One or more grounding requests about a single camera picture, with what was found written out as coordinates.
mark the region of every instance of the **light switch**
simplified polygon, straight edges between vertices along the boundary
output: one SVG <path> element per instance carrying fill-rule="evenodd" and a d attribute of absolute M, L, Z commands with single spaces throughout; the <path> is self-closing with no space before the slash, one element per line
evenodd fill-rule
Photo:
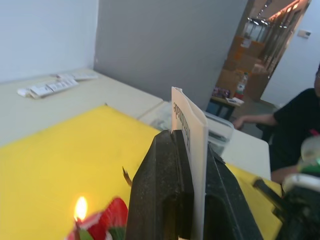
<path fill-rule="evenodd" d="M 310 35 L 311 35 L 310 31 L 299 30 L 299 32 L 298 32 L 298 36 L 302 37 L 302 38 L 305 38 L 305 39 L 308 39 L 310 37 Z"/>

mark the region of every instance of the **yellow table surface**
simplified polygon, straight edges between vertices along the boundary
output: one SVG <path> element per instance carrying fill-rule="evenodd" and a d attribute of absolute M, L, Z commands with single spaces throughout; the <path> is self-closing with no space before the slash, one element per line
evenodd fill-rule
<path fill-rule="evenodd" d="M 64 239 L 80 196 L 87 200 L 87 215 L 104 209 L 115 196 L 128 205 L 130 188 L 122 166 L 133 177 L 157 133 L 101 106 L 0 148 L 0 239 Z M 255 176 L 228 167 L 264 238 L 272 239 L 280 222 L 251 186 Z M 280 191 L 279 185 L 268 184 Z"/>

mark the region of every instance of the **gray wall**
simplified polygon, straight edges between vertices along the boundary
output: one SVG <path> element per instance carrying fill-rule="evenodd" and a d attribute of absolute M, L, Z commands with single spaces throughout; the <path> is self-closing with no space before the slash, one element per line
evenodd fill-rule
<path fill-rule="evenodd" d="M 100 0 L 94 69 L 206 108 L 247 0 Z"/>

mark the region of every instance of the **white table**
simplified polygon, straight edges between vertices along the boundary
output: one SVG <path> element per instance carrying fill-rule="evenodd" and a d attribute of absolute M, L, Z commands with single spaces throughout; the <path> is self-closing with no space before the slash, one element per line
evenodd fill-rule
<path fill-rule="evenodd" d="M 265 179 L 271 179 L 269 145 L 261 139 L 234 130 L 221 157 L 226 163 Z"/>
<path fill-rule="evenodd" d="M 78 73 L 92 73 L 81 69 Z M 163 100 L 99 74 L 78 86 L 41 99 L 24 98 L 17 89 L 52 82 L 51 76 L 0 84 L 0 146 L 34 134 L 105 103 L 135 119 Z"/>
<path fill-rule="evenodd" d="M 170 105 L 171 103 L 164 101 L 139 118 L 139 120 L 151 125 L 155 119 L 161 118 L 161 114 L 165 112 L 164 108 L 168 110 L 168 106 Z M 217 124 L 216 122 L 210 121 L 211 120 L 208 119 L 208 126 L 214 129 Z M 170 121 L 167 121 L 167 125 L 169 125 L 167 126 L 168 128 L 171 127 Z M 228 131 L 228 127 L 226 126 L 220 125 L 219 128 L 220 131 Z M 269 145 L 261 139 L 234 130 L 232 138 L 224 149 L 221 157 L 226 163 L 232 164 L 235 167 L 265 179 L 271 179 Z"/>

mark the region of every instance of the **black t-shirt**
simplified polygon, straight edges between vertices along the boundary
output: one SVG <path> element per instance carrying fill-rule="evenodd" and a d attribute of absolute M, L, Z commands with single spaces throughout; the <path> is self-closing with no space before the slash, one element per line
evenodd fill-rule
<path fill-rule="evenodd" d="M 320 100 L 315 89 L 304 90 L 273 116 L 278 126 L 270 146 L 271 171 L 296 165 L 303 141 L 320 133 Z"/>

